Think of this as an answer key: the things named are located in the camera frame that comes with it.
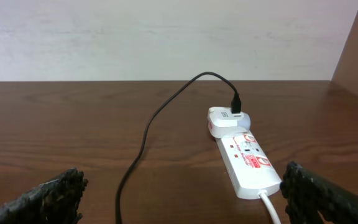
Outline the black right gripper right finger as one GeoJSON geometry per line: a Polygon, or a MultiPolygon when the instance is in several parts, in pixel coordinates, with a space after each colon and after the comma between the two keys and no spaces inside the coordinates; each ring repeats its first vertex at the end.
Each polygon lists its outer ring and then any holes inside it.
{"type": "Polygon", "coordinates": [[[280,184],[290,223],[358,223],[358,196],[303,168],[288,163],[280,184]]]}

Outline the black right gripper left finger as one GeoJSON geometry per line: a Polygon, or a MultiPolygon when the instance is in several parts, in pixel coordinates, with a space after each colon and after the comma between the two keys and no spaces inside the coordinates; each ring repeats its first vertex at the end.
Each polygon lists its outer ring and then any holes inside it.
{"type": "Polygon", "coordinates": [[[0,224],[77,224],[87,185],[82,171],[68,169],[0,206],[0,224]]]}

